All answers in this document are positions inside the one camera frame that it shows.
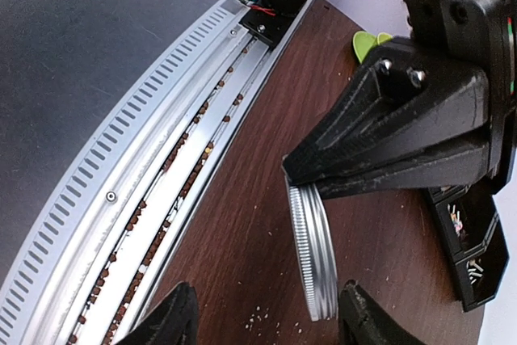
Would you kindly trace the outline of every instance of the bolt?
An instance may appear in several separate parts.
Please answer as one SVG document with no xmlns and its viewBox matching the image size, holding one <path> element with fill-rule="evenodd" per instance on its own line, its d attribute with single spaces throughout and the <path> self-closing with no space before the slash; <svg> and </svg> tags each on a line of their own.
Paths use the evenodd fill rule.
<svg viewBox="0 0 517 345">
<path fill-rule="evenodd" d="M 379 70 L 384 75 L 389 75 L 389 70 L 393 66 L 393 63 L 390 60 L 380 60 L 379 62 Z"/>
<path fill-rule="evenodd" d="M 115 202 L 116 201 L 116 194 L 115 194 L 115 192 L 109 191 L 106 194 L 106 200 L 108 200 L 109 202 Z"/>
<path fill-rule="evenodd" d="M 410 69 L 408 74 L 410 76 L 410 81 L 413 84 L 413 86 L 415 88 L 420 89 L 422 87 L 422 83 L 426 79 L 426 72 L 424 72 L 423 70 Z"/>
</svg>

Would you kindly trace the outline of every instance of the dark gray surface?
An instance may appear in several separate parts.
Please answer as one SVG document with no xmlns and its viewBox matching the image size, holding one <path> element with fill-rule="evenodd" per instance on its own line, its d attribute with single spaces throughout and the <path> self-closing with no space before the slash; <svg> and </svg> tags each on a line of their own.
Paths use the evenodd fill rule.
<svg viewBox="0 0 517 345">
<path fill-rule="evenodd" d="M 0 0 L 0 281 L 86 140 L 216 0 Z"/>
</svg>

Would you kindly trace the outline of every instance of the silver ribbed object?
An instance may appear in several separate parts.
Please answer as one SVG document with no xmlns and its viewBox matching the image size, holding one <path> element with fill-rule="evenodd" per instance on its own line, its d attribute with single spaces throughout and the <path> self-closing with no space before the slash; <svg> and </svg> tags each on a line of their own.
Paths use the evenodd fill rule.
<svg viewBox="0 0 517 345">
<path fill-rule="evenodd" d="M 305 299 L 313 321 L 338 313 L 338 272 L 325 207 L 316 185 L 288 184 L 292 229 Z"/>
</svg>

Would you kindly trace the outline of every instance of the wooden table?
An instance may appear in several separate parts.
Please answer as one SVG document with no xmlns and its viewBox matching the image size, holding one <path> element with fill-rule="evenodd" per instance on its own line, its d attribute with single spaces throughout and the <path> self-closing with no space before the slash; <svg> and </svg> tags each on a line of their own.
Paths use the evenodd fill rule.
<svg viewBox="0 0 517 345">
<path fill-rule="evenodd" d="M 358 29 L 327 2 L 313 4 L 167 269 L 156 301 L 180 280 L 194 285 L 200 345 L 338 343 L 336 321 L 309 320 L 280 163 L 347 84 L 356 66 L 351 39 Z M 462 313 L 455 301 L 416 191 L 378 192 L 325 206 L 340 282 L 358 280 L 428 345 L 477 344 L 483 309 Z"/>
</svg>

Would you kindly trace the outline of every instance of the table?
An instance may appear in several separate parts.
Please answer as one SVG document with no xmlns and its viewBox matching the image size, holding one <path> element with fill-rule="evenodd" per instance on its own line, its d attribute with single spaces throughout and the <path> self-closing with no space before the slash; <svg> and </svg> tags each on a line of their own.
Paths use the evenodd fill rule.
<svg viewBox="0 0 517 345">
<path fill-rule="evenodd" d="M 347 84 L 357 30 L 326 1 L 312 5 L 166 270 L 153 303 L 180 280 L 195 286 L 200 345 L 338 343 L 336 321 L 309 320 L 280 164 Z M 483 309 L 462 313 L 418 192 L 377 192 L 325 206 L 342 284 L 358 280 L 428 345 L 477 344 Z"/>
</svg>

